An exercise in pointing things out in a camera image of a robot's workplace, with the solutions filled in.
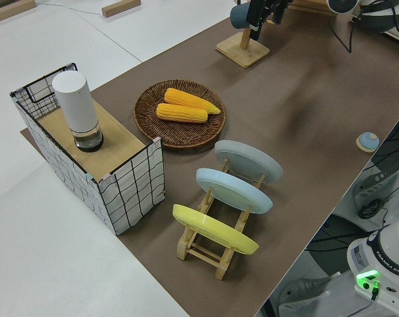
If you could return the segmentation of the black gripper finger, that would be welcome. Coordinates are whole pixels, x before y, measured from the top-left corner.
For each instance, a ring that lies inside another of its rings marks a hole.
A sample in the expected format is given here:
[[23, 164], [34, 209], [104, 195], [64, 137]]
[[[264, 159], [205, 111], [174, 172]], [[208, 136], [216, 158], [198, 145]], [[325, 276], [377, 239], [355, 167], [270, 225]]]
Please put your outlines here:
[[277, 0], [274, 1], [272, 5], [272, 22], [274, 24], [281, 24], [283, 14], [287, 8], [287, 1], [286, 0]]
[[246, 15], [246, 21], [250, 25], [250, 38], [258, 40], [262, 29], [262, 11], [264, 9], [263, 0], [251, 0]]

